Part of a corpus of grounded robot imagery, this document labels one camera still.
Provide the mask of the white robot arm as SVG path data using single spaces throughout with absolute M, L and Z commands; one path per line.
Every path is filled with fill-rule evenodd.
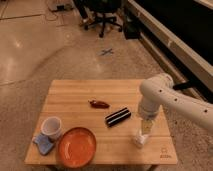
M 160 106 L 165 105 L 213 134 L 213 104 L 181 94 L 173 89 L 173 85 L 173 79 L 167 73 L 143 80 L 139 87 L 142 95 L 139 115 L 154 120 Z

